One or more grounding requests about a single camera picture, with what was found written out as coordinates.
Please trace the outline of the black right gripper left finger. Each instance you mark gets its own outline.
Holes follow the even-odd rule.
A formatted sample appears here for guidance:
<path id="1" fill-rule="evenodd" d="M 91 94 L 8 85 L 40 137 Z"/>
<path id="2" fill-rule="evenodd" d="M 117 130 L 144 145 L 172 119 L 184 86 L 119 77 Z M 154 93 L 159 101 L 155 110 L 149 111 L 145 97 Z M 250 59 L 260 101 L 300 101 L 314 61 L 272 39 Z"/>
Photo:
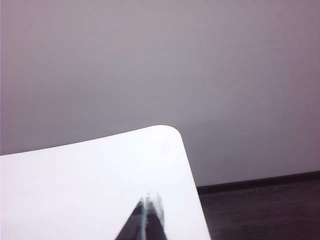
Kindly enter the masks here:
<path id="1" fill-rule="evenodd" d="M 144 213 L 144 199 L 141 198 L 131 212 L 124 226 L 115 238 L 116 240 L 140 240 L 142 218 Z"/>

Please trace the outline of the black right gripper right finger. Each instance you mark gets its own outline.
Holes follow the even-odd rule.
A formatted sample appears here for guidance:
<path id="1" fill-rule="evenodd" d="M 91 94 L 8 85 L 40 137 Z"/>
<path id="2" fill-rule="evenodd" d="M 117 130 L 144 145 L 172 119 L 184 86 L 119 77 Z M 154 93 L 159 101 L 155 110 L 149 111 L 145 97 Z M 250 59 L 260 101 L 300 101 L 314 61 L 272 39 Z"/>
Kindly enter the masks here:
<path id="1" fill-rule="evenodd" d="M 158 194 L 146 198 L 145 239 L 167 240 L 165 233 L 165 214 L 162 199 Z"/>

